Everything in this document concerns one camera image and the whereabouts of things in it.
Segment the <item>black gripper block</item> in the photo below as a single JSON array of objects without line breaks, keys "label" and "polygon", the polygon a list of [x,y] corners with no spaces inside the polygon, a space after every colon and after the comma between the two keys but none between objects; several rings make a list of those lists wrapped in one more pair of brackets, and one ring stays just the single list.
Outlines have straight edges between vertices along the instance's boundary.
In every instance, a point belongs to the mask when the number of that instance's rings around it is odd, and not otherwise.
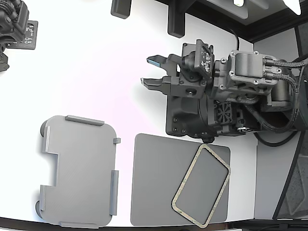
[{"label": "black gripper block", "polygon": [[155,90],[164,95],[175,97],[187,97],[201,99],[205,93],[207,81],[205,79],[186,78],[183,73],[177,75],[177,66],[181,64],[181,57],[170,54],[168,57],[161,55],[150,56],[147,58],[149,64],[155,65],[166,71],[168,76],[161,79],[141,78],[141,84],[148,90]]}]

